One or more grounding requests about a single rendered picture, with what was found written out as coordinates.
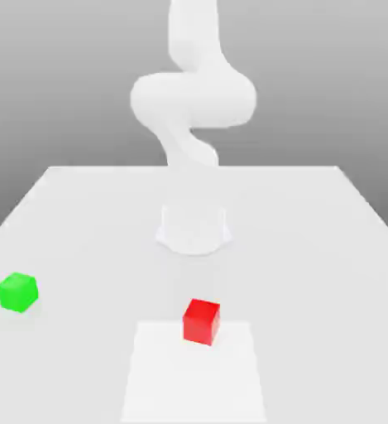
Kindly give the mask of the small red cube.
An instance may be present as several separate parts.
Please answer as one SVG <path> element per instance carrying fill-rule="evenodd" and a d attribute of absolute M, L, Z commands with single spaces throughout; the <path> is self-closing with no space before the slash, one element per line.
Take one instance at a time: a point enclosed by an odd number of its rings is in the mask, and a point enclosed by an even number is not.
<path fill-rule="evenodd" d="M 220 326 L 220 304 L 192 299 L 183 315 L 183 338 L 211 346 Z"/>

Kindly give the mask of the small green cube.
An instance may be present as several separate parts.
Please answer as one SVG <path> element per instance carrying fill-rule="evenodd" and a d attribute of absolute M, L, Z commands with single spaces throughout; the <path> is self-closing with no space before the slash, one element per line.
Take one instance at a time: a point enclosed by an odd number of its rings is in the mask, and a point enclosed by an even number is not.
<path fill-rule="evenodd" d="M 0 306 L 6 310 L 22 313 L 39 297 L 33 276 L 14 272 L 0 282 Z"/>

